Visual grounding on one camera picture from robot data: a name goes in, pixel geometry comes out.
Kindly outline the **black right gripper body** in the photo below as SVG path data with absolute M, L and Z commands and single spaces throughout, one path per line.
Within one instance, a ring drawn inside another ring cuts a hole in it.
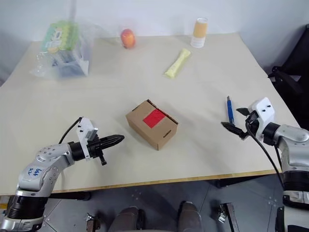
M 256 111 L 252 111 L 251 113 L 249 113 L 245 120 L 245 127 L 247 129 L 247 133 L 250 136 L 256 136 L 257 130 L 259 128 L 258 118 L 258 113 Z

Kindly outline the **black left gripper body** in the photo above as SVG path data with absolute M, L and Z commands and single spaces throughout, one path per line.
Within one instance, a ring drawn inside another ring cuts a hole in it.
M 101 165 L 104 166 L 107 164 L 104 156 L 103 156 L 103 152 L 102 149 L 100 147 L 100 138 L 98 135 L 95 135 L 95 137 L 93 138 L 93 140 L 88 140 L 88 145 L 87 145 L 87 149 L 89 152 L 89 156 L 90 158 L 99 158 L 101 161 Z

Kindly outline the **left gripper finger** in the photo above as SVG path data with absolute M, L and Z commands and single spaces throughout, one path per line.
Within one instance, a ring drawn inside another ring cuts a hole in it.
M 100 142 L 105 144 L 118 144 L 122 142 L 124 138 L 125 137 L 123 135 L 115 134 L 100 138 Z
M 109 147 L 119 144 L 122 140 L 106 140 L 101 141 L 101 149 L 107 149 Z

